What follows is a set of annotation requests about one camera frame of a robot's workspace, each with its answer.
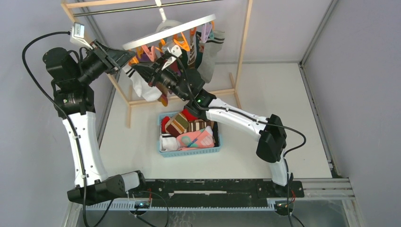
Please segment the white black striped sock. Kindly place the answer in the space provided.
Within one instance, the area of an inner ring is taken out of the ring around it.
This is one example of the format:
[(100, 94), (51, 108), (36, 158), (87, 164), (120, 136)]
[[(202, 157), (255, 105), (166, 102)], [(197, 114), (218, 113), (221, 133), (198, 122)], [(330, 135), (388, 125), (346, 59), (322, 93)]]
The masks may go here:
[(162, 96), (162, 92), (157, 87), (149, 86), (144, 78), (130, 65), (124, 66), (122, 70), (131, 79), (137, 96), (144, 98), (147, 102), (157, 101)]

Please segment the purple striped sock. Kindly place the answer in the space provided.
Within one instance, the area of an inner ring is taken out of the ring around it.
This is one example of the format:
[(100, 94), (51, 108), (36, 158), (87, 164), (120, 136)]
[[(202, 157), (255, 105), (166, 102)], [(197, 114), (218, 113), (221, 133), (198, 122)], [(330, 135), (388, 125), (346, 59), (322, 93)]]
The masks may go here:
[(163, 106), (168, 106), (168, 88), (166, 88), (163, 84), (157, 83), (156, 87), (159, 89), (159, 91), (162, 93), (161, 96), (159, 97), (158, 101), (163, 105)]

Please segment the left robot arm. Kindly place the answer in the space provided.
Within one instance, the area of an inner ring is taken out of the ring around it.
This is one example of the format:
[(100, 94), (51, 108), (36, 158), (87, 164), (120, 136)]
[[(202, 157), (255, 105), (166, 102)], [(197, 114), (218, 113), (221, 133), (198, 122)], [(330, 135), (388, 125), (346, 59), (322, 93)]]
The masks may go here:
[(75, 167), (74, 188), (69, 201), (91, 206), (123, 197), (130, 191), (144, 196), (148, 185), (141, 171), (110, 176), (102, 162), (96, 135), (94, 91), (90, 84), (103, 73), (116, 74), (135, 55), (93, 41), (86, 56), (62, 47), (50, 49), (43, 56), (52, 76), (54, 106), (68, 133)]

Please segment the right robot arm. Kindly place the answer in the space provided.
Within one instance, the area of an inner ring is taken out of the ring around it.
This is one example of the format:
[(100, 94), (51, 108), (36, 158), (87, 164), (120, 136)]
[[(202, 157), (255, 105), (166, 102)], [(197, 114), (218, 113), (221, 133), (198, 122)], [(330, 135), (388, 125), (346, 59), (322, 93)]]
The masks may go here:
[(160, 83), (187, 101), (185, 108), (195, 117), (223, 123), (248, 133), (258, 142), (256, 155), (269, 165), (275, 194), (285, 197), (292, 191), (290, 174), (284, 161), (287, 134), (278, 116), (257, 116), (229, 105), (203, 88), (205, 82), (196, 69), (183, 70), (178, 74), (156, 62), (138, 63), (132, 65), (132, 68), (146, 83)]

